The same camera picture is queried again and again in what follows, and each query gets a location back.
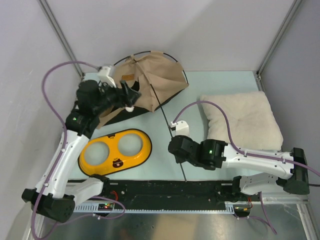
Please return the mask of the beige fabric pet tent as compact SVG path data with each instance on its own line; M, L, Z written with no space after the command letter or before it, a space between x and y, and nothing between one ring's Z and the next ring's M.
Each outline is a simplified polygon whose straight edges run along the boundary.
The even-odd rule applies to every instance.
M131 89L141 93L141 97L132 112L115 106L104 111L99 117L98 129L154 112L189 86L182 65L158 51L128 56L123 64L116 65L113 79L117 84L126 81Z

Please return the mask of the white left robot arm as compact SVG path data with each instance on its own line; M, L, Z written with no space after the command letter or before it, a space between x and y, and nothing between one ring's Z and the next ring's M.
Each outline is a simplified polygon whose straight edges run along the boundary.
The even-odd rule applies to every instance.
M77 205L95 196L101 200L110 196L108 178L99 174L90 175L66 192L69 175L99 125L102 112L111 107L132 107L141 95L123 80L120 87L95 80L79 84L74 107L62 121L63 134L54 157L36 187L26 188L22 193L22 199L31 203L33 214L65 223Z

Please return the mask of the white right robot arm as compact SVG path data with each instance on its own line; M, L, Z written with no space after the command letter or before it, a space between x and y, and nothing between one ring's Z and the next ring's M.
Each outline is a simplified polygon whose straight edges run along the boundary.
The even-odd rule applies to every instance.
M207 139L201 143L185 135L174 136L168 145L176 163L188 162L194 167L214 171L240 168L258 171L252 176L234 177L231 194L238 201L248 195L270 192L274 187L294 195L310 193L305 152L294 147L290 152L250 152L221 140Z

